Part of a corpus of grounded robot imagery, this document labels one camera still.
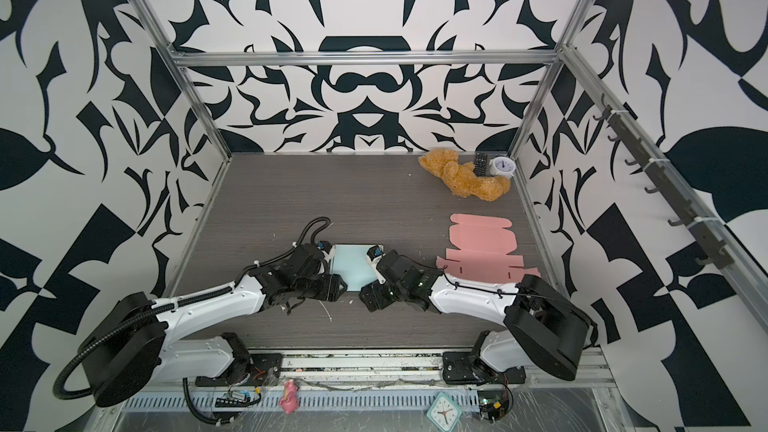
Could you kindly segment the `circuit board right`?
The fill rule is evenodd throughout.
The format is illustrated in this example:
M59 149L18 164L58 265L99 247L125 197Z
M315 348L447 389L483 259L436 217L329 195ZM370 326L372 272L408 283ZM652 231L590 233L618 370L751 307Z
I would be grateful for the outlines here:
M495 423L503 419L514 406L514 397L508 388L478 392L481 420Z

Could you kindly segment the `brown teddy bear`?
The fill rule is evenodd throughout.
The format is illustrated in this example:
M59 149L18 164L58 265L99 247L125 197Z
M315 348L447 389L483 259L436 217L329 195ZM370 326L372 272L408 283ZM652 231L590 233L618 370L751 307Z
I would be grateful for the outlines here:
M477 197L486 202L493 202L511 189L509 178L477 176L474 164L461 164L459 154L454 150L432 150L420 156L418 162L424 170L439 178L457 197Z

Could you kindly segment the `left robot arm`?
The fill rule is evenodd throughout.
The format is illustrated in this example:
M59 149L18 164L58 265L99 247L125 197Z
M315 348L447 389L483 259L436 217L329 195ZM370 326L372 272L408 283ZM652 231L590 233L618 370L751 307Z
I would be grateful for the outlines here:
M232 332L194 334L273 307L290 310L306 299L337 301L347 290L331 271L335 248L302 244L279 265L259 266L241 279L193 294L151 300L134 293L119 301L78 353L97 406L119 404L145 386L206 377L238 385L253 373L251 355Z

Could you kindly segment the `teal square clock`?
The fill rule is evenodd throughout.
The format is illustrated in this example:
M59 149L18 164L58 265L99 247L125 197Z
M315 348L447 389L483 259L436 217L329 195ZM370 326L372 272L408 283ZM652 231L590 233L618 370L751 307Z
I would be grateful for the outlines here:
M439 392L427 410L427 418L442 432L452 432L463 415L462 408L445 392Z

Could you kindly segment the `pink paper box blank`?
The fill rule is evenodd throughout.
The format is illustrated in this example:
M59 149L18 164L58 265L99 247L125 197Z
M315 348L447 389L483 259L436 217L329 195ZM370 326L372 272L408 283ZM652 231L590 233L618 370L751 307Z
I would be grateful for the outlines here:
M513 223L506 218L455 213L450 216L451 247L436 258L436 267L456 279L488 284L520 282L525 275L540 277L525 266Z

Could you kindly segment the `black remote control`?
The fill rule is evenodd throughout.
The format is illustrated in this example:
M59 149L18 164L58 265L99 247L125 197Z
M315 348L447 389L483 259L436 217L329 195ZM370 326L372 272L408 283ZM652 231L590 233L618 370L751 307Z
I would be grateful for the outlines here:
M488 154L476 152L474 156L474 174L478 177L485 177L488 167Z

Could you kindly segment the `black coat hook rail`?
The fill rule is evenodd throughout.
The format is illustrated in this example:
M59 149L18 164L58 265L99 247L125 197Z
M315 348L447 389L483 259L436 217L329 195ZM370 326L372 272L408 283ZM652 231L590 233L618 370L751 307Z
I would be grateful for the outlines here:
M631 158L625 161L629 167L636 167L652 182L645 189L648 194L659 194L675 214L668 221L672 227L683 227L695 239L705 254L697 261L700 265L713 265L723 270L735 263L728 249L728 241L722 221L715 217L668 159L638 125L627 110L602 105L602 112L596 117L613 130L612 142L622 144Z

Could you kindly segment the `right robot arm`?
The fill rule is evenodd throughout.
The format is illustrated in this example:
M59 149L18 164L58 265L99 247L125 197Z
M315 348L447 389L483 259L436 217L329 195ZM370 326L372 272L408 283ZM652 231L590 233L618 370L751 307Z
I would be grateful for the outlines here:
M373 246L367 260L376 273L360 298L371 312L402 302L422 312L459 314L498 325L484 331L471 351L443 356L449 384L499 383L527 367L573 381L582 352L596 339L593 320L549 283L525 274L515 283L466 280L422 266L392 250Z

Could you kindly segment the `pink small toy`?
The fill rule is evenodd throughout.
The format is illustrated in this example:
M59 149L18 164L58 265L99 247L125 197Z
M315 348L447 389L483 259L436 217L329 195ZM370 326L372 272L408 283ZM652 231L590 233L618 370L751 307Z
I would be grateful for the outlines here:
M281 399L279 400L279 406L286 414L291 414L298 410L299 408L298 390L299 390L299 387L297 386L294 379L288 379L285 382L284 388L283 388L283 394Z

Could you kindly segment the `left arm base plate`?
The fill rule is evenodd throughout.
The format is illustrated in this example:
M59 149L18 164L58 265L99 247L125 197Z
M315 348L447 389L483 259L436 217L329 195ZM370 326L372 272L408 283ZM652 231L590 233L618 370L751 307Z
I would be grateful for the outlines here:
M249 359L235 358L219 376L196 377L194 384L197 387L262 386L280 377L282 362L281 353L251 353Z

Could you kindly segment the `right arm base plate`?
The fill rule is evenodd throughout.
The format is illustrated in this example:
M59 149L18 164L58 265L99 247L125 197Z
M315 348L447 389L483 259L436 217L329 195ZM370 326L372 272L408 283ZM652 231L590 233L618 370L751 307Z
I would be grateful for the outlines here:
M521 385L527 375L522 367L496 372L482 365L471 352L444 352L442 354L442 380L449 385Z

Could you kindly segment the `white round alarm clock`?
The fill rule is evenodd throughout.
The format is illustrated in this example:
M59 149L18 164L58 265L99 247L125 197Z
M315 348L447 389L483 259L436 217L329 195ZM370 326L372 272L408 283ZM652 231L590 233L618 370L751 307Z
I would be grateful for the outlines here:
M488 172L494 177L512 179L517 170L516 162L507 156L493 157L488 162Z

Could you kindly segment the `light blue paper box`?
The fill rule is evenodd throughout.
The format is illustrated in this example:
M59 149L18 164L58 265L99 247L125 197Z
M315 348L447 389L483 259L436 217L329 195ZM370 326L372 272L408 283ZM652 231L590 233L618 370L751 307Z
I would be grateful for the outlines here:
M372 246L374 245L338 244L334 246L334 255L330 264L331 272L342 277L348 292L360 292L364 287L378 282L366 261L366 252Z

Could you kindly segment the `green circuit board left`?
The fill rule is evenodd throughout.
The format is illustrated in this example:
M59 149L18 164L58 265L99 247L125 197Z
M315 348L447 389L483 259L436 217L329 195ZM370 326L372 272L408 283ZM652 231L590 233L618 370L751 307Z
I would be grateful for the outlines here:
M228 391L223 396L215 399L216 408L248 408L262 401L262 393L259 388L252 391Z

